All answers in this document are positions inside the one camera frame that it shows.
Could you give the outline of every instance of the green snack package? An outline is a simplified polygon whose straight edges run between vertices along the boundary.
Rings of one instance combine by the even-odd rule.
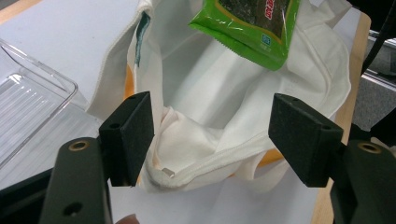
[[[279,69],[288,58],[300,0],[205,0],[190,27],[254,63]]]

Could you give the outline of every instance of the clear plastic tray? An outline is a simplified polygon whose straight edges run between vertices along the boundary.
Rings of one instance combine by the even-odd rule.
[[[97,135],[101,121],[83,111],[87,102],[73,80],[1,39],[0,45],[0,171],[29,146],[30,151],[42,146],[57,152],[64,143],[59,141],[76,133]],[[76,122],[86,127],[73,131]],[[38,133],[44,134],[31,143]]]

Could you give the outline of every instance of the wooden table edge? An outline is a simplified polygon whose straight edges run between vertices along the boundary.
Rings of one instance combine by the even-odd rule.
[[[24,10],[39,3],[41,0],[19,0],[8,7],[0,10],[0,25],[10,20]]]
[[[352,123],[353,111],[355,109],[358,87],[361,78],[361,66],[364,60],[364,53],[367,46],[367,36],[370,30],[370,18],[361,13],[358,23],[358,29],[355,34],[352,51],[349,58],[349,79],[351,90],[344,104],[337,111],[335,123],[344,129],[342,142],[347,144],[350,126]],[[334,214],[332,212],[332,202],[330,199],[330,190],[332,189],[332,180],[326,188],[319,189],[315,203],[314,213],[311,224],[333,224]]]

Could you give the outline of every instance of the black cable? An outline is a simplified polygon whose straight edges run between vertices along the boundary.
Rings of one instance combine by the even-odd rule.
[[[363,67],[361,69],[361,74],[363,74],[370,64],[373,62],[374,58],[381,50],[384,42],[389,38],[389,30],[392,28],[394,22],[396,21],[396,0],[393,0],[392,6],[390,7],[387,18],[379,31],[379,35],[374,42],[372,49],[364,60]]]

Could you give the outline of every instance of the white surface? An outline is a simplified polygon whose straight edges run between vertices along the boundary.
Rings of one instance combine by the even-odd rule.
[[[131,22],[136,5],[43,0],[2,24],[0,38],[76,81],[90,102],[107,51]]]
[[[187,192],[147,194],[138,188],[110,189],[114,221],[135,213],[142,224],[306,224],[317,192],[303,185],[291,169],[264,194],[247,189],[236,177]]]
[[[0,38],[74,79],[90,101],[107,48],[134,16],[136,3],[43,0],[1,25]],[[335,29],[349,50],[359,15],[351,9]],[[141,223],[309,223],[316,194],[293,171],[261,195],[237,178],[166,194],[111,189],[114,220],[137,213]]]

